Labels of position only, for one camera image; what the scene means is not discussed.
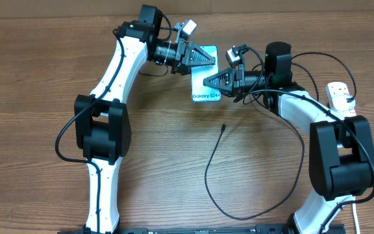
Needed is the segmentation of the Samsung Galaxy smartphone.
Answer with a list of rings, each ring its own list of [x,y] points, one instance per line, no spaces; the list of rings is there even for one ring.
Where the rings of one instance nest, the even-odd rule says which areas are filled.
[[[203,84],[204,78],[219,72],[218,48],[216,45],[201,46],[205,52],[216,59],[214,65],[198,66],[192,68],[191,73],[191,97],[193,102],[219,101],[221,93],[219,90],[209,88]]]

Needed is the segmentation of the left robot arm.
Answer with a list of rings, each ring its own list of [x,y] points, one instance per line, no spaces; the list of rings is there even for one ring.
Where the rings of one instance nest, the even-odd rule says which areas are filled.
[[[119,167],[131,144],[127,100],[134,80],[147,62],[188,75],[192,68],[215,65],[216,59],[191,41],[197,24],[176,23],[175,41],[160,38],[164,13],[143,5],[139,18],[112,31],[116,50],[99,84],[74,103],[77,146],[90,180],[90,207],[83,233],[117,233]]]

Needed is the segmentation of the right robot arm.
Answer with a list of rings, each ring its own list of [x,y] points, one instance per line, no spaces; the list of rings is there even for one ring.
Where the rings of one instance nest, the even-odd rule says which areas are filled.
[[[258,224],[256,233],[344,233],[333,219],[350,204],[374,197],[374,145],[368,120],[348,116],[323,105],[295,81],[290,44],[272,42],[251,71],[243,59],[248,47],[227,51],[230,66],[206,77],[203,84],[224,96],[242,101],[252,96],[265,109],[282,118],[297,134],[306,133],[312,191],[304,204],[283,224]]]

